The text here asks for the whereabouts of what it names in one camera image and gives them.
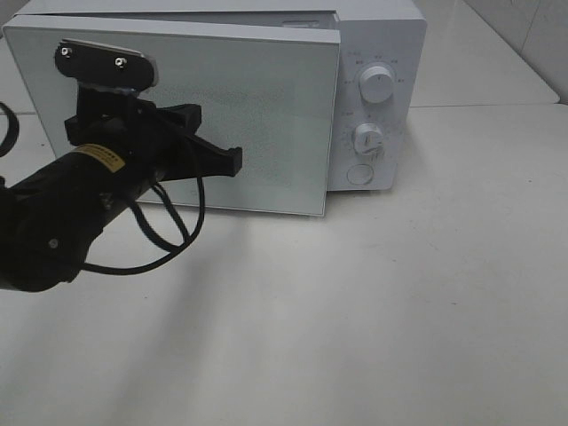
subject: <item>timer knob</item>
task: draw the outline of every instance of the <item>timer knob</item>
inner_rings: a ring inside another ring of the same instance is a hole
[[[377,154],[383,147],[383,131],[376,124],[361,124],[353,132],[353,148],[360,155]]]
[[[380,104],[392,95],[394,81],[394,70],[387,64],[367,67],[359,78],[361,96],[371,104]]]

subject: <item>white wall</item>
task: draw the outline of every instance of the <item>white wall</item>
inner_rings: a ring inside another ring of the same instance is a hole
[[[26,4],[28,0],[0,0],[0,27],[8,22],[15,12]]]
[[[540,1],[522,55],[568,104],[568,0]]]
[[[466,0],[568,104],[568,0]]]

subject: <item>microwave door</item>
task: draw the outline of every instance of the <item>microwave door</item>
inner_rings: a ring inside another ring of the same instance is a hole
[[[235,178],[207,177],[207,204],[322,215],[327,190],[340,35],[334,29],[54,15],[17,16],[4,27],[57,156],[71,149],[64,120],[76,81],[56,69],[64,38],[112,44],[155,59],[159,82],[143,99],[202,106],[198,135],[243,148]],[[167,183],[177,204],[196,205],[192,180]],[[153,201],[149,194],[142,200]]]

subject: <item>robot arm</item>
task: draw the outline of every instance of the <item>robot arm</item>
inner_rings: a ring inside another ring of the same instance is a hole
[[[10,188],[0,182],[0,288],[37,292],[71,281],[81,270],[133,274],[154,269],[197,237],[204,215],[201,178],[234,177],[241,169],[241,148],[224,150],[195,135],[200,106],[157,108],[138,99],[157,80],[155,65],[140,52],[64,40],[55,62],[78,82],[76,116],[65,121],[75,149]],[[8,146],[0,148],[2,154],[18,133],[17,119],[8,116]],[[197,178],[200,187],[200,220],[192,234],[159,184],[186,178]],[[182,245],[162,239],[144,219],[135,201],[148,189],[164,201],[184,235]],[[86,264],[92,242],[127,208],[168,255],[140,268]]]

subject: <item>screw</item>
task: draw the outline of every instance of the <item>screw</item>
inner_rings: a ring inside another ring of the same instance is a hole
[[[116,58],[114,60],[114,64],[119,67],[120,69],[124,69],[126,67],[126,63],[128,62],[128,60],[126,60],[126,58]]]
[[[110,210],[113,207],[113,195],[110,193],[101,193],[100,200],[105,210]]]
[[[61,48],[61,56],[64,56],[65,58],[69,59],[71,58],[72,54],[73,54],[73,49],[71,49],[70,47]]]

